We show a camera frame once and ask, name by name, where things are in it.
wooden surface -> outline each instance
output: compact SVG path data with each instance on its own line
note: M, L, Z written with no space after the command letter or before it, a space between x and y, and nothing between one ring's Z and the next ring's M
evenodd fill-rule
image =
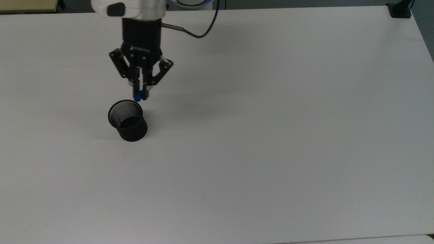
M55 12L57 0L0 0L0 13Z

black wire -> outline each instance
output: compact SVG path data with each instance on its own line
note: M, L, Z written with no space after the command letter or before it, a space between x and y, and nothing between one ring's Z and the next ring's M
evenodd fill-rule
M190 31L188 31L186 29L184 29L183 31L185 33L189 34L190 36L195 37L195 38L204 38L204 37L206 37L208 35L208 33L210 32L211 28L213 28L214 22L216 21L216 18L217 18L217 14L218 14L219 8L220 8L220 0L217 0L216 13L214 14L213 21L211 22L210 27L207 29L207 31L203 35L200 35L200 36L195 35L195 34L191 33Z

black mesh cup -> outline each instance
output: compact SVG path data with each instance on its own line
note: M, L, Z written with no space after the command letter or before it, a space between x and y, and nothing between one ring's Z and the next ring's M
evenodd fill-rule
M115 127L122 139L136 142L148 132L141 106L132 100L119 101L108 111L108 121Z

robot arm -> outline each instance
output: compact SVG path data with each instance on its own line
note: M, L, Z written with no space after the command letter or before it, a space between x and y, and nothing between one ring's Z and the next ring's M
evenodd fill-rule
M173 66L171 60L162 56L160 49L161 19L166 14L166 1L92 0L91 4L101 16L122 18L123 44L110 53L110 58L121 77L132 83L134 100L146 100L152 87ZM153 76L156 63L159 63L160 72Z

white table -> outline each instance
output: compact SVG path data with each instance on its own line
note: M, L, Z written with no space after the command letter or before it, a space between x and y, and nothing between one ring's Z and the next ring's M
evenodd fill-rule
M424 235L384 237L384 238L363 238L339 241L318 241L315 244L434 244L434 240Z
M200 33L213 13L170 12ZM1 244L273 244L434 233L434 65L387 7L229 10L141 102L121 21L0 16Z

